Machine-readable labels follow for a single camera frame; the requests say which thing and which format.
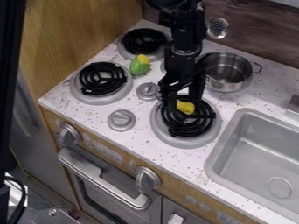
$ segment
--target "white countertop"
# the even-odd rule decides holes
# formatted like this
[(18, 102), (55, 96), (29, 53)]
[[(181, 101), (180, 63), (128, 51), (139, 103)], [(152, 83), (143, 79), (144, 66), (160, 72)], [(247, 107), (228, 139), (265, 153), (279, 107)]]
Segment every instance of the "white countertop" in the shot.
[[(169, 33), (169, 29), (145, 20), (134, 26), (134, 28), (141, 27), (155, 28)], [(233, 117), (234, 112), (241, 108), (256, 109), (290, 122), (283, 115), (291, 96), (299, 95), (299, 71), (297, 69), (205, 40), (203, 53), (210, 52), (237, 53), (247, 60), (263, 66), (262, 72), (254, 75), (250, 87), (242, 92), (216, 94), (205, 91), (204, 97), (213, 103), (221, 114), (222, 129), (219, 136)], [(95, 55), (89, 62), (94, 61), (113, 61), (126, 67), (130, 63), (118, 54), (115, 42)], [(155, 136), (150, 128), (150, 111), (156, 101), (139, 100), (136, 96), (136, 88), (144, 82), (157, 83), (163, 77), (160, 65), (161, 61), (152, 63), (152, 69), (146, 76), (134, 80), (134, 86), (129, 95), (110, 105), (92, 106), (77, 101), (69, 90), (67, 81), (70, 76), (41, 97), (38, 102), (41, 106), (64, 116), (100, 137), (105, 137), (129, 153), (148, 161), (256, 221), (271, 224), (294, 224), (295, 222), (292, 220), (211, 181), (207, 177), (204, 164), (219, 136), (212, 143), (193, 150), (169, 146)], [(133, 129), (121, 133), (108, 127), (108, 116), (117, 109), (128, 109), (136, 115), (136, 126)]]

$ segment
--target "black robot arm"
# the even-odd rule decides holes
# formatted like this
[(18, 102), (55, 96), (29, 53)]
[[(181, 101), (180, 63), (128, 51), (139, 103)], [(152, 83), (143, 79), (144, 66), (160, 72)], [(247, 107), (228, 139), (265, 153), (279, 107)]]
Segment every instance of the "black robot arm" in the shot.
[(202, 0), (148, 0), (167, 15), (172, 41), (165, 47), (166, 75), (159, 81), (163, 105), (177, 114), (177, 92), (188, 88), (188, 97), (199, 100), (205, 89), (205, 69), (196, 58), (206, 34)]

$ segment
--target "sink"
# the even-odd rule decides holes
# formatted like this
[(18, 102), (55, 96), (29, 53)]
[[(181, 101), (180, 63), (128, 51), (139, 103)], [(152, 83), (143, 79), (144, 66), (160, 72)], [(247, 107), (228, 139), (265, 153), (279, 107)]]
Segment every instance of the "sink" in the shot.
[(250, 108), (228, 123), (205, 171), (213, 181), (299, 222), (299, 128)]

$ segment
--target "silver pot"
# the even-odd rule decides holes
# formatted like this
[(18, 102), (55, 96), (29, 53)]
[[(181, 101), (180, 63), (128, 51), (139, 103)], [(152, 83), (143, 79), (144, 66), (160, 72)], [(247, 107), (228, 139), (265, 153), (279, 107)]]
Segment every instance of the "silver pot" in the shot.
[[(254, 73), (260, 73), (262, 66), (237, 54), (229, 52), (216, 52), (207, 55), (204, 59), (206, 64), (206, 84), (208, 89), (223, 93), (238, 92), (247, 88)], [(258, 67), (253, 72), (251, 64)]]

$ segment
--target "small knob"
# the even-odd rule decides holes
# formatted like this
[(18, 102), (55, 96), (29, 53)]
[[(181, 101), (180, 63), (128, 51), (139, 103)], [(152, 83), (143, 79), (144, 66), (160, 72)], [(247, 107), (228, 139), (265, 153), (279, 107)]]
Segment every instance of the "small knob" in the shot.
[(65, 146), (72, 144), (79, 144), (82, 141), (82, 137), (78, 130), (72, 125), (63, 122), (60, 125), (59, 141)]
[(183, 224), (184, 219), (178, 214), (172, 214), (170, 219), (168, 220), (168, 224)]
[(136, 187), (141, 193), (149, 193), (161, 185), (161, 179), (150, 168), (139, 166), (137, 168)]
[(130, 130), (136, 124), (134, 114), (128, 110), (121, 109), (113, 112), (108, 118), (108, 125), (116, 131)]
[(153, 82), (147, 82), (140, 85), (137, 90), (137, 96), (144, 101), (156, 100), (156, 95), (159, 93), (159, 86)]

